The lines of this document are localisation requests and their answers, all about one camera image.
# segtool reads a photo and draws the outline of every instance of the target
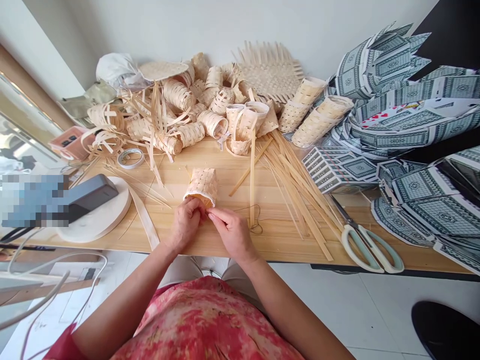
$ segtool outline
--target person's right hand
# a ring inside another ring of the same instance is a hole
[[[247,219],[236,212],[218,207],[206,210],[215,225],[226,250],[239,264],[247,264],[260,257],[250,238]]]

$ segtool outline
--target wooden table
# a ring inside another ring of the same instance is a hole
[[[157,164],[163,157],[163,155],[155,156]],[[172,207],[172,209],[169,209],[141,195],[140,192],[138,193],[144,199],[145,206],[156,227],[160,241],[169,235],[175,206],[182,200],[189,183],[189,173],[194,167],[208,167],[217,170],[219,181],[218,207],[237,210],[249,206],[250,181],[248,177],[234,196],[228,196],[245,169],[249,167],[249,159],[238,159],[226,151],[220,151],[219,144],[211,137],[207,137],[195,146],[184,148],[174,160],[174,163],[169,163],[168,158],[165,156],[159,166],[162,181],[173,197],[168,191],[159,187],[146,161],[136,169],[125,170],[119,168],[125,173],[119,173],[125,180],[149,191],[154,196],[158,197],[157,193],[162,195]],[[337,270],[360,270],[319,217],[317,219],[322,225],[320,230],[326,239],[326,246],[334,260],[327,261],[316,240],[311,235],[304,236],[302,239],[297,233],[287,206],[270,171],[261,164],[261,161],[257,163],[255,169],[255,199],[260,205],[259,224],[262,227],[262,233],[252,234],[251,237],[255,247],[266,260],[318,264],[321,267],[325,266],[329,269]],[[104,168],[102,163],[97,163],[84,179],[89,179],[100,173],[113,176],[111,172]],[[471,274],[468,270],[435,252],[433,249],[411,246],[393,237],[374,220],[370,212],[369,203],[361,194],[337,195],[336,197],[346,206],[346,211],[357,223],[381,236],[398,252],[407,270],[419,272],[418,274],[428,272],[425,274],[447,278],[451,277],[451,274],[458,274],[459,276],[461,274]],[[240,210],[239,213],[246,217],[249,216],[248,209]],[[53,229],[47,229],[34,236],[29,244],[142,253],[151,251],[133,201],[122,222],[109,234],[96,241],[79,244],[65,242],[56,235]],[[197,239],[185,249],[184,253],[198,256],[229,256],[219,234],[210,221],[199,230]]]

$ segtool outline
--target white wall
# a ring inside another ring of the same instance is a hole
[[[85,92],[22,0],[0,0],[0,44],[52,99]]]
[[[23,0],[46,36],[86,90],[95,82],[98,58],[85,41],[65,0]]]
[[[233,61],[244,40],[282,42],[306,74],[327,78],[342,56],[383,27],[420,24],[438,0],[66,0],[97,57],[139,64],[206,53]]]

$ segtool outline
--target person's left hand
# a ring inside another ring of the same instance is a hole
[[[187,197],[175,210],[170,238],[166,245],[179,254],[206,219],[205,204],[197,197]]]

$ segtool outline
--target pink patterned clothing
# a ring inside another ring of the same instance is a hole
[[[218,278],[162,290],[112,359],[303,359],[256,307]],[[83,360],[71,337],[67,329],[45,359]]]

